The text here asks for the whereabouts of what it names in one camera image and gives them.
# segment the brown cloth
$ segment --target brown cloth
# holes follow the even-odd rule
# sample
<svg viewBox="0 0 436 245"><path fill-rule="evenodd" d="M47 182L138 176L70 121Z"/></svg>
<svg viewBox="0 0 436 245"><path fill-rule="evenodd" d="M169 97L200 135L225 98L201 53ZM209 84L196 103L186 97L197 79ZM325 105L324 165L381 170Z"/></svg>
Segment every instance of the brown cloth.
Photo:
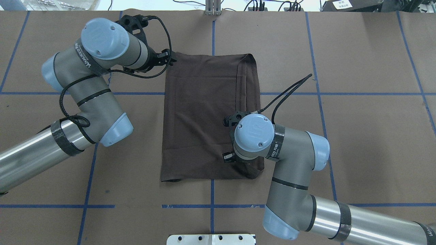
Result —
<svg viewBox="0 0 436 245"><path fill-rule="evenodd" d="M233 148L222 121L235 111L258 109L253 55L177 53L165 82L160 180L256 178L264 168L261 157L250 164L224 163L222 154Z"/></svg>

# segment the stainless steel arm tube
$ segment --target stainless steel arm tube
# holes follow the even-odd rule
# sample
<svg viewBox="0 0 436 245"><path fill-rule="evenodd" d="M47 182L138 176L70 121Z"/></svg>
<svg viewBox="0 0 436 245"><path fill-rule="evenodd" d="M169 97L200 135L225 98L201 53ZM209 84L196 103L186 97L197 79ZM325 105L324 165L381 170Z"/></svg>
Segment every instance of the stainless steel arm tube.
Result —
<svg viewBox="0 0 436 245"><path fill-rule="evenodd" d="M103 18L90 20L81 39L42 66L44 79L59 92L75 80L99 75L68 89L81 110L79 115L87 118L90 126L58 120L49 129L0 153L0 194L95 142L110 146L127 137L133 126L100 76L116 64L142 67L147 58L146 45L120 25Z"/></svg>
<svg viewBox="0 0 436 245"><path fill-rule="evenodd" d="M235 153L276 161L263 219L274 236L294 240L300 231L359 245L436 245L434 224L424 225L308 194L311 172L325 167L330 146L321 136L272 125L250 114L235 129Z"/></svg>

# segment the blue tape line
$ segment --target blue tape line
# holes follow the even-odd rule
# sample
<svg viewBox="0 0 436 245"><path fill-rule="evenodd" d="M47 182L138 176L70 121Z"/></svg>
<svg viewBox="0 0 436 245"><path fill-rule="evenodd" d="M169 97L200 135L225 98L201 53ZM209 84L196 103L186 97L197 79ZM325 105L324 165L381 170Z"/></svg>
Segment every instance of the blue tape line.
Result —
<svg viewBox="0 0 436 245"><path fill-rule="evenodd" d="M110 204L94 204L94 205L89 205L88 204L88 208L115 208L115 205L110 205Z"/></svg>
<svg viewBox="0 0 436 245"><path fill-rule="evenodd" d="M86 211L88 209L89 193L91 192L92 176L94 175L94 166L95 166L95 160L97 159L98 146L99 144L96 143L94 147L94 155L92 156L91 170L89 172L89 179L88 179L88 188L86 189L85 204L83 205L82 221L80 222L80 230L77 238L77 245L80 245L82 242L82 234L83 234L83 228L85 226Z"/></svg>
<svg viewBox="0 0 436 245"><path fill-rule="evenodd" d="M211 208L209 204L170 204L162 205L162 208Z"/></svg>
<svg viewBox="0 0 436 245"><path fill-rule="evenodd" d="M431 123L432 128L433 128L433 133L436 136L435 122L434 122L432 114L430 112L426 96L424 95L424 90L422 89L421 81L419 79L418 72L416 71L415 63L413 62L412 55L410 54L409 46L407 45L406 36L404 35L404 31L403 31L403 25L401 24L400 12L398 12L398 11L397 11L397 19L398 19L398 24L400 26L401 35L403 37L404 45L406 47L407 55L409 56L410 64L412 65L413 73L415 74L416 81L418 82L418 87L419 87L419 91L421 92L421 95L422 95L422 100L424 101L424 104L426 105L426 111L427 111L427 114L429 115L430 123Z"/></svg>
<svg viewBox="0 0 436 245"><path fill-rule="evenodd" d="M279 95L281 92L261 92L260 95ZM317 93L311 92L294 92L292 95L317 95Z"/></svg>
<svg viewBox="0 0 436 245"><path fill-rule="evenodd" d="M15 52L17 52L18 44L20 43L21 36L23 35L24 28L26 27L27 20L29 19L30 11L27 12L26 18L24 19L23 26L21 27L20 34L18 35L17 42L15 43L14 51L12 51L12 55L10 56L9 63L7 64L6 71L3 76L3 80L0 85L0 93L3 90L4 83L6 82L7 74L9 73L10 66L12 65L12 61L14 60Z"/></svg>
<svg viewBox="0 0 436 245"><path fill-rule="evenodd" d="M325 120L324 120L324 111L323 111L323 106L322 106L322 101L321 101L320 85L318 83L317 66L315 65L315 55L313 53L312 37L310 35L309 16L308 16L307 12L304 12L304 13L306 14L307 36L309 37L310 55L312 56L313 73L314 73L315 82L316 82L316 86L317 86L318 105L320 107L320 113L321 113L321 123L323 125L324 137L326 139L328 139L327 138L327 130L326 130L326 125L325 125ZM337 200L336 187L335 187L335 184L334 184L333 166L331 164L331 159L330 158L328 160L328 163L329 163L329 168L330 168L330 181L331 181L331 189L332 189L332 192L333 192L333 199L336 201Z"/></svg>
<svg viewBox="0 0 436 245"><path fill-rule="evenodd" d="M436 207L436 203L354 203L349 204L360 208L369 207Z"/></svg>
<svg viewBox="0 0 436 245"><path fill-rule="evenodd" d="M112 78L112 72L109 73L109 77L108 77L108 87L110 86L110 79Z"/></svg>
<svg viewBox="0 0 436 245"><path fill-rule="evenodd" d="M360 208L369 207L436 207L436 203L355 203L348 204ZM162 208L210 208L208 204L173 204ZM214 204L214 208L265 208L265 204Z"/></svg>
<svg viewBox="0 0 436 245"><path fill-rule="evenodd" d="M215 208L265 208L265 204L216 204Z"/></svg>
<svg viewBox="0 0 436 245"><path fill-rule="evenodd" d="M212 56L215 56L215 21L212 21ZM215 180L211 180L211 234L215 233Z"/></svg>
<svg viewBox="0 0 436 245"><path fill-rule="evenodd" d="M165 95L165 92L115 92L115 95Z"/></svg>
<svg viewBox="0 0 436 245"><path fill-rule="evenodd" d="M83 208L82 204L0 204L0 208Z"/></svg>
<svg viewBox="0 0 436 245"><path fill-rule="evenodd" d="M215 56L215 21L212 21L212 56Z"/></svg>
<svg viewBox="0 0 436 245"><path fill-rule="evenodd" d="M60 95L58 92L2 92L2 95Z"/></svg>
<svg viewBox="0 0 436 245"><path fill-rule="evenodd" d="M0 208L83 208L83 204L0 204ZM115 205L88 205L88 208L115 208Z"/></svg>
<svg viewBox="0 0 436 245"><path fill-rule="evenodd" d="M320 95L421 95L420 93L349 93L349 92L320 92Z"/></svg>
<svg viewBox="0 0 436 245"><path fill-rule="evenodd" d="M211 180L211 234L215 233L215 180Z"/></svg>

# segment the black cable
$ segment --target black cable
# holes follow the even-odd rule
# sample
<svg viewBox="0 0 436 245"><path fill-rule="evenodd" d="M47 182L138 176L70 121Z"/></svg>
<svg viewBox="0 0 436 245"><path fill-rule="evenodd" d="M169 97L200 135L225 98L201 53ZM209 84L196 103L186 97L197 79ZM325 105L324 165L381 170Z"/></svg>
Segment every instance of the black cable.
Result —
<svg viewBox="0 0 436 245"><path fill-rule="evenodd" d="M280 7L279 7L279 10L278 11L280 11L280 9L282 8L282 6L285 4L285 3L289 3L289 9L291 8L291 6L292 6L292 3L290 2L290 1L283 1L282 2L282 4L280 5Z"/></svg>
<svg viewBox="0 0 436 245"><path fill-rule="evenodd" d="M94 77L97 77L97 75L92 74L92 75L89 75L89 76L83 77L83 78L81 78L81 79L77 79L76 81L74 81L74 82L68 84L67 86L65 86L65 88L64 88L64 89L62 90L62 92L61 92L61 96L59 96L59 107L61 108L62 114L64 114L64 116L65 116L66 119L72 121L72 122L73 122L74 124L76 124L77 126L80 126L80 127L83 127L83 128L89 127L89 126L91 125L91 123L89 122L89 120L88 120L87 118L85 118L85 117L83 117L83 116L79 116L79 115L73 115L73 116L70 116L70 115L67 113L67 111L65 110L65 108L64 108L64 96L65 96L65 93L67 92L67 90L68 90L70 87L72 87L72 86L74 86L74 85L80 83L81 81L84 81L84 80L86 80L86 79L90 79L90 78L94 78Z"/></svg>
<svg viewBox="0 0 436 245"><path fill-rule="evenodd" d="M274 123L274 117L276 116L276 112L277 112L277 109L280 107L280 105L297 89L297 88L299 88L301 85L303 85L303 83L305 82L305 81L307 81L310 77L312 76L312 73L310 73L309 75L307 75L305 78L303 78L303 79L301 79L301 80L299 80L297 83L296 83L296 86L291 90L291 91L289 91L289 93L287 94L287 95L285 95L285 97L283 97L283 99L281 99L280 100L280 102L276 105L276 107L274 108L274 111L272 112L272 116L271 116L271 122L273 123L273 124L275 124Z"/></svg>
<svg viewBox="0 0 436 245"><path fill-rule="evenodd" d="M155 75L152 75L152 76L141 76L141 75L136 75L136 74L132 74L132 73L129 73L129 72L126 72L126 71L123 71L123 70L108 70L109 72L120 72L120 73L124 73L124 74L130 75L130 76L133 76L133 77L137 77L137 78L155 78L155 77L161 75L162 73L164 73L165 70L168 68L168 66L169 66L170 63L171 63L171 53L173 52L173 49L172 49L172 46L171 46L170 34L168 33L168 30L167 30L167 28L165 27L163 21L162 21L159 17L157 17L157 16L148 16L148 18L149 18L150 20L153 20L153 19L154 19L154 20L158 20L158 21L160 22L160 24L162 25L163 29L165 30L165 33L167 34L168 45L170 46L170 52L169 52L169 54L168 54L168 62L167 62L167 64L165 65L165 67L163 68L163 70L160 71L159 73L155 74ZM80 83L80 82L82 82L82 81L84 81L84 80L87 80L87 79L90 79L90 78L94 78L94 77L97 77L97 75L92 74L92 75L89 75L89 76L86 76L86 77L80 78L80 79L78 79L78 80L76 80L76 81L74 81L74 82L68 84L68 85L65 86L65 88L62 90L61 95L59 96L59 107L61 108L62 114L64 114L65 119L68 119L68 120L72 121L74 124L76 124L76 125L79 126L79 127L86 128L86 127L89 127L89 126L91 125L91 123L90 123L90 121L89 121L87 118L85 118L85 117L83 117L83 116L79 116L79 115L73 115L73 116L70 116L70 115L67 113L67 111L65 110L65 107L64 107L64 96L65 96L65 93L67 92L67 90L68 90L70 87L72 87L72 86L74 86L74 85L76 85L76 84L78 84L78 83Z"/></svg>
<svg viewBox="0 0 436 245"><path fill-rule="evenodd" d="M249 1L249 2L247 3L247 5L245 6L244 11L247 10L248 5L250 5L251 2L253 2L253 11L254 11L254 2L256 2L256 4L257 4L257 0L251 0L251 1Z"/></svg>
<svg viewBox="0 0 436 245"><path fill-rule="evenodd" d="M199 3L196 1L176 1L176 0L173 0L173 2L176 2L176 3L196 3L196 4L200 4L202 6L206 6L206 4L202 4L202 3Z"/></svg>
<svg viewBox="0 0 436 245"><path fill-rule="evenodd" d="M291 88L295 87L297 84L299 84L301 82L298 81L294 84L292 84L291 86L289 86L287 89L285 89L285 91L281 92L279 95L277 95L267 106L265 106L263 109L258 110L256 113L262 113L263 111L265 111L270 105L272 105L278 98L282 97L282 95L284 95L286 92L288 92L288 90L290 90Z"/></svg>
<svg viewBox="0 0 436 245"><path fill-rule="evenodd" d="M288 9L288 11L294 11L294 8L296 7L296 5L297 5L297 2L294 2L294 3L292 4L292 7L290 7L290 8Z"/></svg>

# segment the gray arm segment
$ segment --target gray arm segment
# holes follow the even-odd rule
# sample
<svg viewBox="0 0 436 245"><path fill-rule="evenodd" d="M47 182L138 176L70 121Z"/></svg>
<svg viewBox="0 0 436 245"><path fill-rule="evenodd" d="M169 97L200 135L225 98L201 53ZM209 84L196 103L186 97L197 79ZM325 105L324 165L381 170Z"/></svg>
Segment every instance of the gray arm segment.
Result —
<svg viewBox="0 0 436 245"><path fill-rule="evenodd" d="M82 30L81 41L85 49L88 47L86 51L72 45L42 67L44 79L59 92L71 82L93 74L90 59L96 62L93 66L103 71L116 64L141 67L148 61L146 45L107 19L89 21ZM110 146L132 132L133 126L103 78L84 80L68 92L80 108L78 115L87 118L90 126L79 128L70 120L56 121L51 128L0 153L0 194L95 142Z"/></svg>
<svg viewBox="0 0 436 245"><path fill-rule="evenodd" d="M256 119L259 117L264 116L248 115L239 125L249 129L267 128L262 125L267 120ZM274 128L276 135L283 135L280 133L283 126L274 125ZM309 132L290 128L284 132L282 137L270 140L266 149L257 152L246 146L255 147L256 142L271 139L270 135L255 130L235 133L234 149L240 158L271 158L273 152L279 152L273 156L277 162L263 220L269 233L289 240L296 239L300 231L308 231L359 245L436 245L434 224L423 225L309 195L311 172L325 166L330 147L325 138Z"/></svg>

